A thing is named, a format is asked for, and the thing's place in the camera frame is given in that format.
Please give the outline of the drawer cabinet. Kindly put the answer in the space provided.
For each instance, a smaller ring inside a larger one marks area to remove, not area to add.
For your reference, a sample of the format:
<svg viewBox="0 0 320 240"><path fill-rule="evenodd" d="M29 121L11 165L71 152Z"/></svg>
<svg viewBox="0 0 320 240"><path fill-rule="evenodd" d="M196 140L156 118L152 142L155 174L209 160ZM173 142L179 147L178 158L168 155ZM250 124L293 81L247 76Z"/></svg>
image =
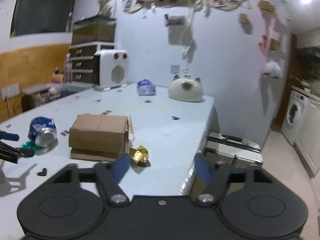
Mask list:
<svg viewBox="0 0 320 240"><path fill-rule="evenodd" d="M110 42L86 42L69 46L73 82L93 84L93 56L101 49L114 49Z"/></svg>

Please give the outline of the brown cardboard box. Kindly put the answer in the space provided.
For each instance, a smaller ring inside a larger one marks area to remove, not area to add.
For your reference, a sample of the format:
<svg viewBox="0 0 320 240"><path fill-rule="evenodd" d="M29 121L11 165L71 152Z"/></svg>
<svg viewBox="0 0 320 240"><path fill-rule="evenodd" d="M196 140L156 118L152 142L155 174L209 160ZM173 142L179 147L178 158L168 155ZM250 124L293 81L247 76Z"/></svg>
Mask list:
<svg viewBox="0 0 320 240"><path fill-rule="evenodd" d="M81 114L69 130L70 158L114 162L129 148L127 116Z"/></svg>

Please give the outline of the glass tank on cabinet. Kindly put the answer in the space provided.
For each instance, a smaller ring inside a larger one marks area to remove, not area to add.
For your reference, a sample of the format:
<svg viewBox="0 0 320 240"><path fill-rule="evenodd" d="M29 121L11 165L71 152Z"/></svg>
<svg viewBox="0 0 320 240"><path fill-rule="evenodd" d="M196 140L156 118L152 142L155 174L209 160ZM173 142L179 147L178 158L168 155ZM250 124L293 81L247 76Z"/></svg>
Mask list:
<svg viewBox="0 0 320 240"><path fill-rule="evenodd" d="M116 19L95 15L73 23L72 45L88 42L114 42Z"/></svg>

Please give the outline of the wall power socket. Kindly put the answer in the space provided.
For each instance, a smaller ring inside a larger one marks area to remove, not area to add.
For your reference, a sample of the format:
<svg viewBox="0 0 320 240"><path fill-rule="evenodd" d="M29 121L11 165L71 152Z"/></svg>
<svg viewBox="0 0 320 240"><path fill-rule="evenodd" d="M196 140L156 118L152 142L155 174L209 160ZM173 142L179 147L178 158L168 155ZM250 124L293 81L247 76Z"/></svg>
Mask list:
<svg viewBox="0 0 320 240"><path fill-rule="evenodd" d="M13 84L1 89L2 100L10 99L20 94L19 85Z"/></svg>

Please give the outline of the white cat-shaped ceramic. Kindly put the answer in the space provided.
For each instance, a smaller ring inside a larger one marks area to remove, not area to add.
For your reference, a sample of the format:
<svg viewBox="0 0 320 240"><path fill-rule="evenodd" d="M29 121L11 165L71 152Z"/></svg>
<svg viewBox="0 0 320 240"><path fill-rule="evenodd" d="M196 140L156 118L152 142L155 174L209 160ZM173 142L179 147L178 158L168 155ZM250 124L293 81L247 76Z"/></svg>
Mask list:
<svg viewBox="0 0 320 240"><path fill-rule="evenodd" d="M183 102L201 102L203 86L199 77L190 79L175 75L168 88L168 96L172 100Z"/></svg>

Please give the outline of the crushed blue soda can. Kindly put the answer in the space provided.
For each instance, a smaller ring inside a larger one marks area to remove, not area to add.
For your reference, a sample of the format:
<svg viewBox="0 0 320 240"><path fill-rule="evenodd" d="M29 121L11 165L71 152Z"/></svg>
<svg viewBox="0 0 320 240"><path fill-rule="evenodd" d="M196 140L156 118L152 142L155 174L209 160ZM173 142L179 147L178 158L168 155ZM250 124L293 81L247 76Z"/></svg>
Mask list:
<svg viewBox="0 0 320 240"><path fill-rule="evenodd" d="M33 118L29 125L28 139L37 147L49 146L57 137L57 129L53 119L39 116Z"/></svg>

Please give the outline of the blue tissue pack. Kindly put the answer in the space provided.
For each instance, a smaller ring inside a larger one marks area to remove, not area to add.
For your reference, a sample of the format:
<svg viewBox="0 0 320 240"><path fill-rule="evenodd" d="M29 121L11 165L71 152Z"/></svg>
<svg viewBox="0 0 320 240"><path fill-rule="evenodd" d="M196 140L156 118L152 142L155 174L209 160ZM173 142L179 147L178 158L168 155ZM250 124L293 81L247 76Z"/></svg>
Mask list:
<svg viewBox="0 0 320 240"><path fill-rule="evenodd" d="M141 80L137 83L137 93L139 96L156 95L156 86L148 79Z"/></svg>

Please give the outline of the white space heater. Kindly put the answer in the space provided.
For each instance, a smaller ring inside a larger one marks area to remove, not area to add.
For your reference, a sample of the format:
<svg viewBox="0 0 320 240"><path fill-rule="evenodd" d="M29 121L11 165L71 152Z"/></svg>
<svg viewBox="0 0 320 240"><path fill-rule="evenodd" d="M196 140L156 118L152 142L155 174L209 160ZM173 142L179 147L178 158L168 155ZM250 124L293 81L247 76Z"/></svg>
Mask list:
<svg viewBox="0 0 320 240"><path fill-rule="evenodd" d="M102 49L93 56L95 90L108 91L127 86L129 56L126 50Z"/></svg>

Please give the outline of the white washing machine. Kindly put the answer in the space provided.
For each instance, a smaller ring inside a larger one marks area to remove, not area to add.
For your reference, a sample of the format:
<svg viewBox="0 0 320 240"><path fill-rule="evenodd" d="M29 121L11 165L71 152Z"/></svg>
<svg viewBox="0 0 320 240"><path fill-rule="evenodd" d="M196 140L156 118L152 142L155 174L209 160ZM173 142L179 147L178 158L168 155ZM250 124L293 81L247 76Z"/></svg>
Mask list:
<svg viewBox="0 0 320 240"><path fill-rule="evenodd" d="M309 98L295 90L291 91L289 104L281 126L281 132L290 145L294 145L302 124Z"/></svg>

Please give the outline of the white kitchen cabinets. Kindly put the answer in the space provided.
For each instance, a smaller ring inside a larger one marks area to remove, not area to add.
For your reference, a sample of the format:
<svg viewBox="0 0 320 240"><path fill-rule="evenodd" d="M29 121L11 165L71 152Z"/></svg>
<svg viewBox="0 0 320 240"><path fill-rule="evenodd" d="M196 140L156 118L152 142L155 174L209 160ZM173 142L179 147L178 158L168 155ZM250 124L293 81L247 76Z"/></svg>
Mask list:
<svg viewBox="0 0 320 240"><path fill-rule="evenodd" d="M319 170L319 102L315 99L308 102L296 146L314 177Z"/></svg>

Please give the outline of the gold foil wrapper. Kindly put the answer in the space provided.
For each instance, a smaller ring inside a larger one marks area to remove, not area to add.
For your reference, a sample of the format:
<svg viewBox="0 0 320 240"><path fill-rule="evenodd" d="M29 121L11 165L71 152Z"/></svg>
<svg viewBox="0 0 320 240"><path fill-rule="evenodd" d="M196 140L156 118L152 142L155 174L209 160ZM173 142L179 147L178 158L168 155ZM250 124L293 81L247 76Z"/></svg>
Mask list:
<svg viewBox="0 0 320 240"><path fill-rule="evenodd" d="M138 166L147 167L149 164L149 152L142 145L138 146L137 148L130 148L130 157L131 160Z"/></svg>

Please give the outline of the green bottle cap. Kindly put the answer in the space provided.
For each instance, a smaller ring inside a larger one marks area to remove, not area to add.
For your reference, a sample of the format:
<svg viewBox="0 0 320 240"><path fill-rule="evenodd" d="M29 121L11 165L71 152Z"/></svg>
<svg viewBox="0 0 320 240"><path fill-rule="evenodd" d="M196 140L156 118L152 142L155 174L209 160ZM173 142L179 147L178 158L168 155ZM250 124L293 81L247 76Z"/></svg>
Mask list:
<svg viewBox="0 0 320 240"><path fill-rule="evenodd" d="M24 149L29 155L34 155L39 148L33 141L27 141L21 146L21 149Z"/></svg>

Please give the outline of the beige ribbed suitcase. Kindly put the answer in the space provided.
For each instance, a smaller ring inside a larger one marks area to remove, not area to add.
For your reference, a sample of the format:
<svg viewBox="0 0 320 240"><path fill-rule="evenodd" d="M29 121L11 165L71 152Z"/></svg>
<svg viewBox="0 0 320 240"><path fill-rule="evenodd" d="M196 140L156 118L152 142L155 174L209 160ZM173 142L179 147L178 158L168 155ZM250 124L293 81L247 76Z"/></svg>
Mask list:
<svg viewBox="0 0 320 240"><path fill-rule="evenodd" d="M263 156L260 146L247 139L231 135L211 132L208 136L204 153L202 154L214 164L230 164L235 168L246 168L251 165L261 166ZM195 199L206 187L206 184L196 174L190 196Z"/></svg>

